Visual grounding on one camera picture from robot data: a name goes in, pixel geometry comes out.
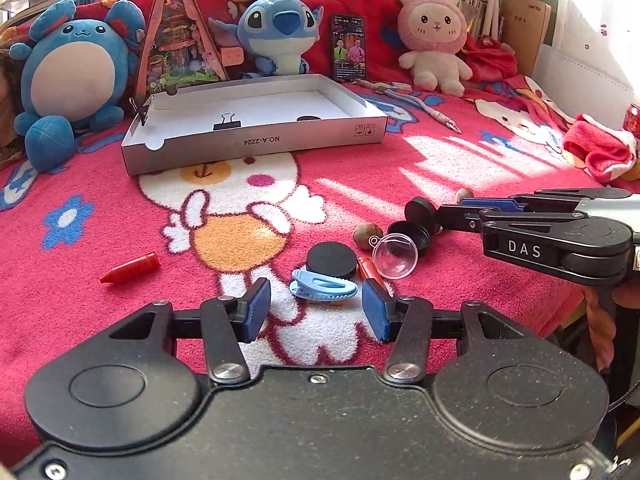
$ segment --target plush toy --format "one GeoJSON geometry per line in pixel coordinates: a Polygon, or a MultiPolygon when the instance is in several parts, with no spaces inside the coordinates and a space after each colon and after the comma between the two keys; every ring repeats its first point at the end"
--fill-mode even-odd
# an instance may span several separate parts
{"type": "Polygon", "coordinates": [[[49,171],[75,151],[73,128],[101,131],[120,124],[116,106],[129,75],[135,74],[135,50],[145,20],[129,0],[113,4],[103,22],[73,20],[76,4],[61,0],[31,24],[31,48],[16,43],[12,59],[26,60],[22,70],[24,112],[15,118],[31,165],[49,171]]]}
{"type": "Polygon", "coordinates": [[[428,91],[462,97],[471,69],[456,56],[466,41],[466,21],[460,0],[400,0],[398,34],[410,52],[398,63],[411,69],[414,84],[428,91]]]}
{"type": "Polygon", "coordinates": [[[324,9],[310,10],[300,0],[257,0],[238,25],[209,19],[219,46],[241,46],[255,57],[258,73],[245,77],[295,75],[309,72],[302,55],[320,39],[324,9]]]}

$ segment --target plush toy foot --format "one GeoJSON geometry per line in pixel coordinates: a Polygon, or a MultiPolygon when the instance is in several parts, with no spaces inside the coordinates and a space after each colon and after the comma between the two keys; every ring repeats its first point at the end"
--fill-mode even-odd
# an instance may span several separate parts
{"type": "Polygon", "coordinates": [[[119,106],[105,106],[98,110],[89,121],[92,132],[102,132],[118,126],[124,119],[124,110],[119,106]]]}
{"type": "Polygon", "coordinates": [[[429,92],[433,92],[436,89],[436,86],[438,86],[438,80],[431,72],[421,72],[414,76],[414,85],[429,92]]]}
{"type": "Polygon", "coordinates": [[[24,149],[34,170],[39,173],[52,170],[76,152],[71,124],[61,116],[37,120],[24,136],[24,149]]]}
{"type": "Polygon", "coordinates": [[[453,95],[455,97],[462,97],[465,93],[465,87],[462,86],[460,81],[456,81],[455,79],[440,83],[440,90],[442,90],[443,94],[453,95]]]}
{"type": "Polygon", "coordinates": [[[15,133],[24,137],[29,131],[29,128],[31,128],[38,119],[39,117],[37,115],[27,112],[16,115],[14,119],[15,133]]]}

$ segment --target white cardboard box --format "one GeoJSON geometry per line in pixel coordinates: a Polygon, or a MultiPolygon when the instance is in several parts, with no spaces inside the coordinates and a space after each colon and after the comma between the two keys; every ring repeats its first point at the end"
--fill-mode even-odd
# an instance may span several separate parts
{"type": "Polygon", "coordinates": [[[156,94],[145,124],[122,141],[127,173],[311,148],[370,144],[385,136],[386,114],[322,75],[212,83],[156,94]],[[301,120],[303,116],[318,119],[301,120]],[[216,124],[239,121],[233,128],[216,124]]]}

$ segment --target phone screen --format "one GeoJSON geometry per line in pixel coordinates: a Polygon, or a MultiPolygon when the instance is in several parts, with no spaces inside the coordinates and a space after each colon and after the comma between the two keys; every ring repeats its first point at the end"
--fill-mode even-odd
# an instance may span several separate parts
{"type": "Polygon", "coordinates": [[[332,21],[332,59],[334,79],[353,82],[366,79],[364,20],[337,14],[332,21]]]}

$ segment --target man in pink shirt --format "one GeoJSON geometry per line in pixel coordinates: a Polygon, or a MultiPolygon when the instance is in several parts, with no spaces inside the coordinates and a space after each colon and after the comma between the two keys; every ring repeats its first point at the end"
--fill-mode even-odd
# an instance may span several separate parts
{"type": "Polygon", "coordinates": [[[349,61],[361,63],[364,61],[364,49],[360,46],[360,38],[356,38],[356,43],[349,49],[349,61]]]}

